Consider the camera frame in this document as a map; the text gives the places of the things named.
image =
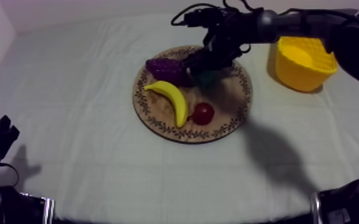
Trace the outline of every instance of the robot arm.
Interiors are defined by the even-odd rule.
[[[340,66],[359,80],[359,14],[357,10],[289,9],[277,14],[263,8],[241,13],[238,9],[208,6],[184,15],[174,26],[204,27],[208,34],[204,47],[183,61],[192,75],[206,70],[229,67],[235,58],[249,52],[241,46],[251,43],[275,43],[281,36],[320,38],[327,52],[334,52]]]

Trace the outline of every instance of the red tomato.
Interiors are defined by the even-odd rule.
[[[200,104],[197,104],[195,106],[191,118],[193,122],[197,125],[207,125],[212,121],[213,116],[213,107],[206,102],[201,102]]]

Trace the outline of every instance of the banana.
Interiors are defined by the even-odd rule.
[[[188,106],[182,92],[173,84],[165,81],[157,81],[144,86],[144,90],[152,90],[166,96],[174,105],[177,127],[182,127],[188,119]]]

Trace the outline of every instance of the white tablecloth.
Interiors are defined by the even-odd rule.
[[[359,82],[339,70],[316,94],[278,84],[269,45],[238,61],[252,79],[250,122],[208,144],[151,133],[132,107],[145,60],[201,44],[172,15],[110,18],[19,36],[0,67],[0,118],[21,131],[5,161],[18,190],[57,214],[115,223],[236,223],[309,209],[312,191],[359,177]],[[0,183],[14,182],[0,168]]]

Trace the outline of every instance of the purple grapes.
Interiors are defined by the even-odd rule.
[[[157,80],[166,81],[175,86],[193,86],[181,61],[169,58],[149,59],[146,61],[146,69]]]

